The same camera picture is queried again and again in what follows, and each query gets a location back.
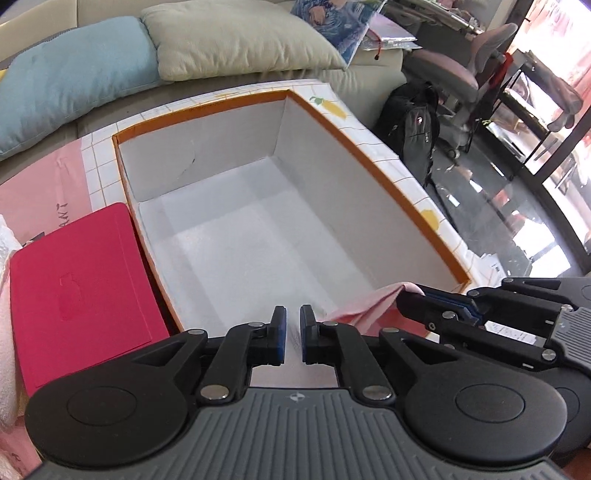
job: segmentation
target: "blue pillow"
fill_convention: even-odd
[[[135,17],[110,18],[32,47],[0,82],[0,160],[95,107],[160,83],[156,49]]]

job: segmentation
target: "open box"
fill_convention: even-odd
[[[222,336],[284,305],[288,363],[300,358],[304,303],[322,317],[397,281],[456,291],[469,281],[372,159],[292,90],[173,112],[113,141],[142,247],[181,330]],[[254,383],[274,384],[258,371]],[[321,375],[313,385],[298,375],[274,377],[323,385]]]

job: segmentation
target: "sofa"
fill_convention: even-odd
[[[270,1],[282,3],[286,9],[293,3]],[[144,8],[160,3],[162,0],[47,0],[0,25],[0,61],[64,30],[113,17],[138,17]],[[379,60],[374,56],[374,52],[358,50],[346,70],[292,70],[188,80],[119,98],[63,125],[31,148],[0,162],[0,183],[57,148],[116,121],[189,96],[251,83],[317,77],[329,83],[359,120],[371,128],[389,93],[405,83],[401,50],[382,52]]]

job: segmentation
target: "red string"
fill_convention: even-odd
[[[376,32],[374,32],[374,31],[373,31],[371,28],[368,28],[368,32],[371,32],[371,33],[372,33],[372,34],[375,36],[375,38],[377,38],[377,39],[378,39],[378,52],[376,53],[376,55],[375,55],[374,59],[375,59],[375,60],[379,60],[379,54],[380,54],[380,52],[382,51],[382,39],[381,39],[381,38],[380,38],[380,36],[379,36],[379,35],[378,35]]]

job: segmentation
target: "beige pillow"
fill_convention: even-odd
[[[265,0],[190,0],[142,11],[173,82],[299,69],[339,69],[339,52],[310,25]]]

